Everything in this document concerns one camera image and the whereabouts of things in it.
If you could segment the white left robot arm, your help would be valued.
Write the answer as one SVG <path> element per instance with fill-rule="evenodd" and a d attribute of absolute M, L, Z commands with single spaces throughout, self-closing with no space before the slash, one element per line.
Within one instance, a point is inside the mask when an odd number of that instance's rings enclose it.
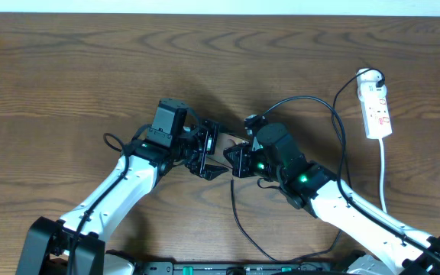
<path fill-rule="evenodd" d="M 153 122 L 114 148 L 120 153 L 115 168 L 83 202 L 56 221 L 40 217 L 32 224 L 17 272 L 133 273 L 133 263 L 106 254 L 106 242 L 131 208 L 172 168 L 183 165 L 205 180 L 226 172 L 205 161 L 215 153 L 220 130 L 218 122 L 199 118 L 185 102 L 161 99 Z"/>

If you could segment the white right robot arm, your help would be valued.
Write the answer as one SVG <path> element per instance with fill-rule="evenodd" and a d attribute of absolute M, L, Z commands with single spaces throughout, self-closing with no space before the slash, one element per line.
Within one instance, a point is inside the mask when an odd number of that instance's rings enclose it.
<path fill-rule="evenodd" d="M 224 149 L 238 178 L 259 176 L 279 184 L 295 209 L 339 228 L 394 274 L 440 274 L 440 236 L 393 218 L 359 196 L 344 180 L 307 161 L 281 123 L 260 128 L 251 142 Z"/>

